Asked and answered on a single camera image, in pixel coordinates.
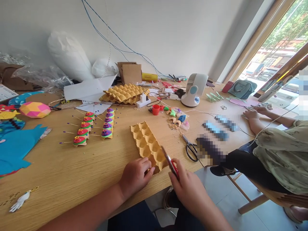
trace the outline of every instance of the wooden chair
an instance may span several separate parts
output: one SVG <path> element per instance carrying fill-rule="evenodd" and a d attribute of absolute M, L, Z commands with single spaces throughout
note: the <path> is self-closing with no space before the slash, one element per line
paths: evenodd
<path fill-rule="evenodd" d="M 244 191 L 236 183 L 237 178 L 239 178 L 241 175 L 242 173 L 239 173 L 234 178 L 228 175 L 228 178 L 235 185 L 235 187 L 237 187 L 238 190 L 243 194 L 243 196 L 249 201 L 246 205 L 238 209 L 238 212 L 240 214 L 247 213 L 250 210 L 258 207 L 259 205 L 263 204 L 264 202 L 268 200 L 271 200 L 282 207 L 290 207 L 291 205 L 295 205 L 295 206 L 302 207 L 302 208 L 308 208 L 308 195 L 295 195 L 295 194 L 289 195 L 285 193 L 271 191 L 269 189 L 262 187 L 255 181 L 248 178 L 257 187 L 258 191 L 263 193 L 262 195 L 258 196 L 256 199 L 250 200 L 250 198 L 244 193 Z"/>

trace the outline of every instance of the white fan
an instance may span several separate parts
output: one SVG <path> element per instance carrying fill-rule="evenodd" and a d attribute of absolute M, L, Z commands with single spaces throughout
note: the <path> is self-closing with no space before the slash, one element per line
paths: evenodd
<path fill-rule="evenodd" d="M 186 94 L 182 96 L 181 102 L 186 107 L 196 107 L 200 103 L 209 76 L 205 74 L 191 74 L 186 86 Z"/>

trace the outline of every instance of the tile floor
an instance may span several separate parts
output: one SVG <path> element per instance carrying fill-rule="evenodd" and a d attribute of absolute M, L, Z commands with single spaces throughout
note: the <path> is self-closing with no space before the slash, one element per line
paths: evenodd
<path fill-rule="evenodd" d="M 300 225 L 293 223 L 285 215 L 282 207 L 276 205 L 272 201 L 267 201 L 254 210 L 249 211 L 244 215 L 240 215 L 237 209 L 246 204 L 248 201 L 226 176 L 214 176 L 210 172 L 209 167 L 198 170 L 196 174 L 203 182 L 210 198 L 222 211 L 225 218 L 235 231 L 308 230 L 308 221 Z M 257 188 L 244 175 L 241 175 L 236 182 L 250 199 L 254 199 L 260 195 Z M 163 207 L 163 198 L 166 191 L 167 189 L 164 189 L 146 199 L 146 202 L 152 211 Z M 172 211 L 175 214 L 177 213 L 177 209 L 173 209 Z M 166 210 L 158 210 L 156 215 L 162 227 L 174 224 L 175 219 L 170 212 Z M 107 222 L 102 224 L 98 230 L 107 230 Z"/>

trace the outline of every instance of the green floral shirt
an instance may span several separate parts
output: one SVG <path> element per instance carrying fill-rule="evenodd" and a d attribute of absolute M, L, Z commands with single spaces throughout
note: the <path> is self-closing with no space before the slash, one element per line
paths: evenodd
<path fill-rule="evenodd" d="M 284 131 L 266 128 L 256 143 L 253 154 L 285 189 L 308 193 L 308 121 L 297 120 Z"/>

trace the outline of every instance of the black pants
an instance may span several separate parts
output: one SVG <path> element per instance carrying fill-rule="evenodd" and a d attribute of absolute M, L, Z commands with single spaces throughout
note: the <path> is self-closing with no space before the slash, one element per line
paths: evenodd
<path fill-rule="evenodd" d="M 174 225 L 160 227 L 158 220 L 152 214 L 146 202 L 142 201 L 109 219 L 108 231 L 204 231 L 201 222 L 182 205 L 174 191 L 168 196 L 168 205 L 179 209 Z"/>
<path fill-rule="evenodd" d="M 250 143 L 229 153 L 226 156 L 226 161 L 221 162 L 220 165 L 227 169 L 236 168 L 245 176 L 269 190 L 292 194 L 279 184 L 276 178 L 265 169 L 261 161 L 253 155 L 252 151 L 257 147 L 257 144 L 253 143 L 252 146 L 246 148 L 248 145 Z"/>

